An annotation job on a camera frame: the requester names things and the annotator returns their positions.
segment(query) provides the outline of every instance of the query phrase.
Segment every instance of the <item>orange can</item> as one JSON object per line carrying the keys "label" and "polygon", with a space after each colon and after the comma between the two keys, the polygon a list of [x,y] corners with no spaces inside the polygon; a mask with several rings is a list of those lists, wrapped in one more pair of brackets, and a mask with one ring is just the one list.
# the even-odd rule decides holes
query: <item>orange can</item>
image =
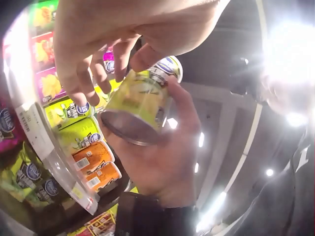
{"label": "orange can", "polygon": [[100,140],[73,155],[76,169],[91,174],[101,163],[114,162],[114,155],[106,142]]}
{"label": "orange can", "polygon": [[121,173],[113,162],[102,163],[92,174],[86,176],[88,187],[97,192],[119,178]]}

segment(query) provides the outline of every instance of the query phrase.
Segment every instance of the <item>price tag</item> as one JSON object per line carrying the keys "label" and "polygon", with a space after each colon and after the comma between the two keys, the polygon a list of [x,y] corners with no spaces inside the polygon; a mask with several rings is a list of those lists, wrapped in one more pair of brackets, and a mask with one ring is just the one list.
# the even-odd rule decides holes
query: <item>price tag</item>
{"label": "price tag", "polygon": [[75,183],[72,191],[70,192],[70,196],[76,200],[84,209],[87,211],[90,209],[90,207],[93,204],[93,199],[90,198],[82,188],[78,182]]}
{"label": "price tag", "polygon": [[53,151],[54,145],[47,134],[35,103],[25,103],[16,108],[15,112],[28,141],[31,143],[38,157],[44,160]]}

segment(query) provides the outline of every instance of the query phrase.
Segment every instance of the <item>pink snack bag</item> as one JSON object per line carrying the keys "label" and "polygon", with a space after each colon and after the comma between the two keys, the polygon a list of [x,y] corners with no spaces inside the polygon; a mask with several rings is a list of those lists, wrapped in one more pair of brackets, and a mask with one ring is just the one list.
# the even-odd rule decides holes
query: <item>pink snack bag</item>
{"label": "pink snack bag", "polygon": [[0,100],[0,153],[14,148],[25,138],[15,111]]}

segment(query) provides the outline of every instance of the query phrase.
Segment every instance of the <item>can bottom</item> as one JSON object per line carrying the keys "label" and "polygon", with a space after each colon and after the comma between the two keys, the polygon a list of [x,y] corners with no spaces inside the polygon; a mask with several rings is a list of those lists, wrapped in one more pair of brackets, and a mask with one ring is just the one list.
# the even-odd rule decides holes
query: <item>can bottom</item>
{"label": "can bottom", "polygon": [[123,110],[104,110],[103,124],[115,135],[141,146],[149,146],[158,141],[157,131],[141,118]]}

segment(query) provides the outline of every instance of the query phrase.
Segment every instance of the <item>store shelf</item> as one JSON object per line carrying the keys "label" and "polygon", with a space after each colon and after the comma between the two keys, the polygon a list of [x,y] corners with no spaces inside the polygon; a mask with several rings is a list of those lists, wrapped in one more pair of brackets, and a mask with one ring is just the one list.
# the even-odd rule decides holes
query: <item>store shelf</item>
{"label": "store shelf", "polygon": [[33,80],[26,13],[19,16],[10,34],[12,40],[4,52],[6,77],[1,85],[7,87],[9,101],[44,166],[74,200],[94,214],[100,197],[88,188],[83,174],[76,171],[72,156],[61,149],[40,105]]}

